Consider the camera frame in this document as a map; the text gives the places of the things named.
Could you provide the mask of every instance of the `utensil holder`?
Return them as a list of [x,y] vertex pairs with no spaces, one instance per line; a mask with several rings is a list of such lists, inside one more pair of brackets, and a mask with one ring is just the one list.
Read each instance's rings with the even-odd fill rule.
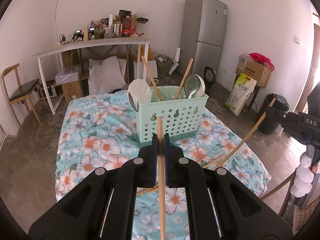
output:
[[169,133],[171,142],[195,136],[209,98],[204,94],[200,98],[186,99],[185,91],[182,90],[179,99],[174,100],[178,86],[158,88],[163,101],[160,101],[155,90],[151,89],[151,103],[138,103],[137,132],[140,147],[151,145],[152,135],[157,133],[158,117],[162,117],[163,133]]

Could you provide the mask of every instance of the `black trash can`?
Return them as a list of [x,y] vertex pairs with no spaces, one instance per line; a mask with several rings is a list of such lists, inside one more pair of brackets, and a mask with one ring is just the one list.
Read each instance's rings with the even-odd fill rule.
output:
[[[266,98],[264,99],[262,107],[258,113],[257,121],[263,115],[263,113],[265,112],[265,110],[267,109],[267,107],[269,106],[271,101],[273,100],[273,98],[276,98],[276,101],[273,104],[274,108],[276,108],[280,111],[283,111],[284,114],[288,112],[289,104],[283,96],[280,96],[280,95],[277,95],[274,93],[268,94],[268,95],[266,95]],[[261,132],[263,132],[265,134],[272,134],[277,129],[278,125],[279,125],[278,122],[276,122],[272,118],[266,116],[258,128]]]

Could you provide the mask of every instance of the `silver refrigerator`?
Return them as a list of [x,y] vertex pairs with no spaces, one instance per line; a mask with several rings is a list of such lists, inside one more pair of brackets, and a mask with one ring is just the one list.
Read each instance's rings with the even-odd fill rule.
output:
[[218,0],[186,0],[177,71],[184,75],[190,58],[189,74],[204,77],[204,68],[217,72],[226,33],[228,6]]

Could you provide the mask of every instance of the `wooden chair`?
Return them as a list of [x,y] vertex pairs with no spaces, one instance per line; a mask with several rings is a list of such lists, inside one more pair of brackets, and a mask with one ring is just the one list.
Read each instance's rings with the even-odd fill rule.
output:
[[[36,112],[36,109],[35,109],[35,107],[34,107],[34,105],[33,105],[33,103],[32,103],[31,96],[30,96],[31,93],[32,93],[32,91],[35,90],[35,88],[37,87],[37,88],[38,88],[38,96],[39,96],[39,98],[40,98],[40,95],[41,95],[41,97],[42,97],[43,100],[44,100],[44,106],[45,106],[45,108],[48,108],[48,107],[47,107],[47,103],[46,103],[46,101],[45,101],[45,99],[44,99],[44,95],[43,95],[43,93],[42,93],[42,90],[41,90],[41,86],[40,86],[40,83],[39,83],[39,79],[31,80],[31,81],[29,81],[29,82],[21,85],[21,83],[20,83],[20,78],[19,78],[19,74],[18,74],[18,69],[17,69],[18,66],[20,66],[19,63],[16,64],[16,65],[11,66],[11,67],[9,67],[9,68],[6,68],[6,69],[2,72],[2,74],[1,74],[1,79],[2,79],[2,83],[3,83],[3,87],[4,87],[4,92],[5,92],[7,101],[8,101],[8,103],[9,103],[9,106],[10,106],[10,108],[11,108],[11,111],[12,111],[12,113],[13,113],[13,116],[15,117],[15,119],[16,119],[19,127],[20,127],[20,129],[23,130],[23,129],[22,129],[22,125],[21,125],[21,123],[19,122],[19,120],[18,120],[18,118],[17,118],[17,115],[16,115],[16,113],[14,112],[14,109],[13,109],[13,107],[12,107],[13,104],[18,103],[18,102],[21,101],[22,103],[24,103],[24,105],[25,105],[28,113],[30,113],[29,107],[28,107],[28,105],[27,105],[27,99],[29,99],[29,103],[30,103],[30,105],[31,105],[32,111],[33,111],[33,113],[35,114],[35,116],[36,116],[39,124],[42,125],[42,123],[41,123],[41,121],[40,121],[40,119],[39,119],[39,116],[38,116],[38,114],[37,114],[37,112]],[[12,94],[12,96],[9,97],[7,88],[6,88],[6,86],[5,86],[4,77],[5,77],[8,73],[10,73],[12,70],[15,70],[16,79],[17,79],[17,83],[18,83],[19,87],[18,87],[18,89]]]

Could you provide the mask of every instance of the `wall outlet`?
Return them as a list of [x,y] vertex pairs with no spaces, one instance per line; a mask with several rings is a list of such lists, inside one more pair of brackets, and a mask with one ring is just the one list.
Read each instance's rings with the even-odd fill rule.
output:
[[294,37],[294,42],[300,44],[300,37],[295,36]]

